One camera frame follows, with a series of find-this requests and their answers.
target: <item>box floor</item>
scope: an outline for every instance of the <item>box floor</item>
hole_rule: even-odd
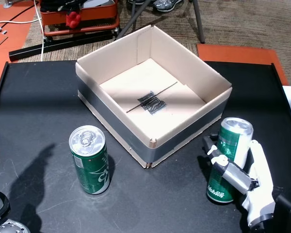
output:
[[[153,59],[148,59],[100,85],[149,138],[160,138],[206,103]],[[166,106],[151,114],[139,98],[153,92]]]

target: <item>green can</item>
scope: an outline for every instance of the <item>green can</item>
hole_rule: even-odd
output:
[[[72,132],[69,146],[73,162],[83,190],[99,194],[110,184],[109,163],[103,132],[91,125],[85,125]]]
[[[243,168],[252,135],[253,127],[250,122],[236,117],[225,118],[221,122],[217,148]],[[234,192],[235,188],[223,179],[216,169],[212,168],[207,185],[208,197],[216,202],[229,203],[233,201]]]

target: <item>shoe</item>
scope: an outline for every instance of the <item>shoe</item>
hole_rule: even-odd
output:
[[[136,5],[142,5],[146,0],[135,0]]]
[[[153,3],[153,7],[155,7],[158,11],[168,12],[172,11],[175,5],[182,0],[156,0]]]

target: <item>can lid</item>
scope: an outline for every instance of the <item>can lid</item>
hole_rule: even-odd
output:
[[[222,127],[239,134],[252,134],[253,127],[249,121],[246,121],[237,117],[225,118],[222,123]]]
[[[92,125],[78,127],[69,138],[72,152],[88,157],[97,154],[105,145],[105,135]]]

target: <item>open cardboard box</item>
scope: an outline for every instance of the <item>open cardboard box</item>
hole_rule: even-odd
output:
[[[76,72],[80,99],[144,168],[217,121],[232,90],[155,26],[78,59]]]

